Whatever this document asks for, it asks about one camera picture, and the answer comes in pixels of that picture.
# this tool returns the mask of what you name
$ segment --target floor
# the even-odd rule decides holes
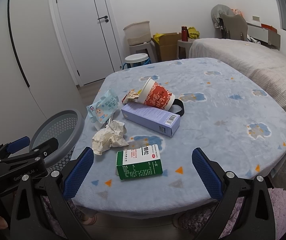
[[[84,105],[91,105],[104,79],[78,87]],[[190,240],[193,236],[173,226],[173,215],[151,219],[130,219],[103,213],[96,214],[92,226],[85,226],[94,240]]]
[[[103,82],[104,79],[101,79],[77,88],[79,90],[84,105],[92,105],[96,94],[99,92],[99,89],[101,88]]]

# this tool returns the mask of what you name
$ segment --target cartoon baby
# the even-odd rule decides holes
[[[107,114],[104,114],[103,110],[100,108],[96,109],[96,115],[99,117],[99,121],[102,121],[104,117],[107,117]]]

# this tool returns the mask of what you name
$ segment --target paper cup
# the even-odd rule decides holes
[[[139,95],[138,102],[147,106],[168,111],[175,99],[175,95],[149,78]]]

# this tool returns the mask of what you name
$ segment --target beige chair backrest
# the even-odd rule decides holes
[[[241,15],[229,16],[224,14],[221,17],[228,32],[228,39],[247,41],[247,22]]]

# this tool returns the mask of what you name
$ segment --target light blue tablecloth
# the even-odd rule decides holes
[[[86,210],[112,215],[150,218],[173,214],[209,202],[191,162],[200,147],[210,160],[241,178],[266,176],[286,153],[286,112],[264,90],[229,65],[211,58],[162,62],[119,71],[108,76],[96,100],[112,88],[120,100],[140,90],[149,77],[180,98],[185,107],[172,138],[126,120],[128,148],[158,144],[163,175],[123,180],[115,174],[112,148],[95,156],[94,164],[73,202]],[[86,118],[72,159],[96,133]]]

